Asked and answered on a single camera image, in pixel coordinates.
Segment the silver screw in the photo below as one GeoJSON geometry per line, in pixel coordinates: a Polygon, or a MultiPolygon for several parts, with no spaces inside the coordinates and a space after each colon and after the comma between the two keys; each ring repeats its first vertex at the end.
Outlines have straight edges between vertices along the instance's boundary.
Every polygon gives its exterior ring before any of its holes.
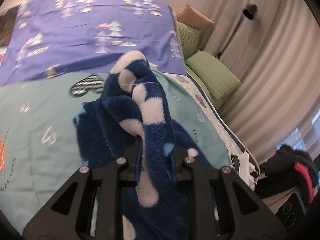
{"type": "Polygon", "coordinates": [[[127,162],[127,159],[124,157],[120,157],[117,159],[118,164],[125,164],[127,162]]]}
{"type": "Polygon", "coordinates": [[[81,166],[79,171],[81,173],[87,173],[89,171],[89,167],[88,166],[81,166]]]}
{"type": "Polygon", "coordinates": [[[230,173],[230,172],[231,172],[231,168],[228,167],[228,166],[223,166],[223,167],[222,167],[222,172],[223,172],[223,173],[230,173]]]}
{"type": "Polygon", "coordinates": [[[194,159],[194,157],[185,157],[185,159],[184,159],[185,161],[186,161],[186,163],[193,163],[193,162],[195,162],[195,159],[194,159]]]}

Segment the navy blue fleece blanket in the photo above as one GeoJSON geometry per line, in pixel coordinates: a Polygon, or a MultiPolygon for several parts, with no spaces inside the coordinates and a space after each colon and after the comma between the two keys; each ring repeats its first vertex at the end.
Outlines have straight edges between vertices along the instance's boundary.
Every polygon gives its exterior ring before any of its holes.
{"type": "Polygon", "coordinates": [[[139,51],[124,54],[111,69],[101,97],[85,103],[74,119],[82,158],[98,167],[121,157],[142,138],[135,188],[122,191],[124,239],[186,239],[188,190],[174,183],[172,149],[210,165],[169,113],[164,90],[139,51]]]}

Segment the purple fabric with tree print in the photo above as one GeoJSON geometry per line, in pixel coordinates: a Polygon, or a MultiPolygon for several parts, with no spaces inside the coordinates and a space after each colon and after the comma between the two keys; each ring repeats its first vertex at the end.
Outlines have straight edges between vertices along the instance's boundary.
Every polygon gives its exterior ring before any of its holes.
{"type": "Polygon", "coordinates": [[[140,50],[168,73],[186,74],[168,5],[152,0],[33,0],[18,10],[0,85],[84,71],[107,73],[140,50]]]}

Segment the pink pillow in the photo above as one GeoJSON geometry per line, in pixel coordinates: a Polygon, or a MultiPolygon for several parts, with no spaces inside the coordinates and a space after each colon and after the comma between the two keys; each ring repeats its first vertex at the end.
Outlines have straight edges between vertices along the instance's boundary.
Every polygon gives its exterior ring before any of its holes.
{"type": "Polygon", "coordinates": [[[203,30],[207,26],[214,24],[214,21],[199,13],[187,3],[185,7],[178,12],[177,20],[197,30],[203,30]]]}

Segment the mattress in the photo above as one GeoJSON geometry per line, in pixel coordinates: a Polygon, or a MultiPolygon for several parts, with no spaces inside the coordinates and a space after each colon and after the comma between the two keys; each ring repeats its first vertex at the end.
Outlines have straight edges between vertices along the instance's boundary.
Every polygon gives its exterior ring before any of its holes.
{"type": "Polygon", "coordinates": [[[172,118],[215,168],[234,166],[252,188],[250,153],[184,71],[175,16],[152,0],[34,0],[0,25],[0,209],[21,233],[84,164],[72,119],[100,97],[115,61],[144,53],[172,118]]]}

